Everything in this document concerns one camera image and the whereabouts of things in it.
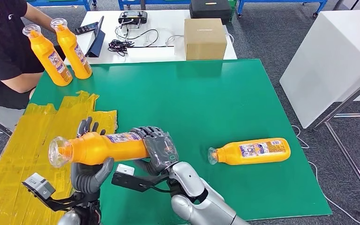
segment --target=black case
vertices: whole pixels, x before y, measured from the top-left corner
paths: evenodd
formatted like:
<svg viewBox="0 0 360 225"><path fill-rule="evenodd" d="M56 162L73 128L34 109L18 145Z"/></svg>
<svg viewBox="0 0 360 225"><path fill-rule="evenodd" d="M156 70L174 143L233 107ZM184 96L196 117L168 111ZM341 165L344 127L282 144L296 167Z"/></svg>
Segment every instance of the black case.
<svg viewBox="0 0 360 225"><path fill-rule="evenodd" d="M220 18L225 25L230 21L231 14L228 0L191 0L190 15L193 19Z"/></svg>

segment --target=green table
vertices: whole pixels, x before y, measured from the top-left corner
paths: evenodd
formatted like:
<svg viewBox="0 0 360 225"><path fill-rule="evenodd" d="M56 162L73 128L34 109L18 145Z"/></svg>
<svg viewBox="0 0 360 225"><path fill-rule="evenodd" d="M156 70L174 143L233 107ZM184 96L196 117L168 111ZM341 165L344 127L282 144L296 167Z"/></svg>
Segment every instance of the green table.
<svg viewBox="0 0 360 225"><path fill-rule="evenodd" d="M74 79L67 87L55 86L45 74L31 102L58 108L63 96L85 90L100 95L96 110L118 110L117 132L146 125L169 131L180 159L189 162L245 220L331 214L260 60L92 68L91 78ZM209 147L270 137L289 142L288 160L236 166L210 165L207 160ZM144 173L136 169L136 174ZM169 194L113 186L111 178L101 188L104 224L185 224L172 211Z"/></svg>

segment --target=black shorts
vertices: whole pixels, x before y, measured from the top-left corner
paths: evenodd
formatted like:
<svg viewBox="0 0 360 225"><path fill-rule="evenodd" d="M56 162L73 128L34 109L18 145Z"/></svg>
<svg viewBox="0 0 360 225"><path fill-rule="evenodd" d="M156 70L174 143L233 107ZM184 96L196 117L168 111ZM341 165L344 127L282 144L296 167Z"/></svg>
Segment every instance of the black shorts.
<svg viewBox="0 0 360 225"><path fill-rule="evenodd" d="M66 56L64 55L63 50L60 48L60 46L55 46L54 48L56 49L60 57L64 60ZM17 91L11 89L10 87L2 83L2 85L0 85L0 106L10 109L25 109L30 100L30 93L31 91L27 91L25 93L18 93Z"/></svg>

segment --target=gray carpet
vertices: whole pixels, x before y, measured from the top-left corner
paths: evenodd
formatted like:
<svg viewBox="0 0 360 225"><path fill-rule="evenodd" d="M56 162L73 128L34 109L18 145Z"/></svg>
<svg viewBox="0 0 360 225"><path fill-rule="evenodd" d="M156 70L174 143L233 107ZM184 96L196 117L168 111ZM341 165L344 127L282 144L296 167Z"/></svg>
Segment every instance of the gray carpet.
<svg viewBox="0 0 360 225"><path fill-rule="evenodd" d="M324 10L331 10L337 0L329 0ZM186 5L148 5L149 10L187 9ZM234 18L228 31L234 36L234 49L238 58L260 58L277 95L287 113L289 121L299 125L297 117L282 90L279 79L295 54L297 48L314 22L312 13L318 3L249 3L241 18ZM97 10L118 10L116 0L100 0ZM78 27L85 15L83 7L42 8L49 16L64 17L71 29ZM47 31L44 34L54 43L55 37ZM360 112L360 102L353 103L346 112ZM350 150L360 167L360 118L334 119L331 125L344 145ZM319 131L303 130L301 134L310 149L305 150L307 158L319 169L323 192L334 202L360 220L356 211L360 210L360 182L352 172L345 158L331 138L326 128ZM0 135L0 152L7 138ZM357 224L343 212L330 205L332 216L301 217L253 221L253 225L354 225Z"/></svg>

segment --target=bottle cap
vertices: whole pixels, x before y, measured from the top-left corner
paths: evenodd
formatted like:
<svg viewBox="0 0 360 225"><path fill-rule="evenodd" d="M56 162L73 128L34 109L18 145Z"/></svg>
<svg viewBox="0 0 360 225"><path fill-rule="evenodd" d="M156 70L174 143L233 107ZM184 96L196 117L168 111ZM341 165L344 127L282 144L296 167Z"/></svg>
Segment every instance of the bottle cap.
<svg viewBox="0 0 360 225"><path fill-rule="evenodd" d="M72 145L64 137L56 137L49 144L49 161L59 168L72 159Z"/></svg>
<svg viewBox="0 0 360 225"><path fill-rule="evenodd" d="M210 164L214 165L218 162L217 149L209 148L208 150L208 160Z"/></svg>
<svg viewBox="0 0 360 225"><path fill-rule="evenodd" d="M56 31L65 30L68 27L67 24L67 20L63 18L56 18L50 22L50 26Z"/></svg>
<svg viewBox="0 0 360 225"><path fill-rule="evenodd" d="M22 33L29 38L36 38L41 35L41 27L36 24L30 24L22 29Z"/></svg>

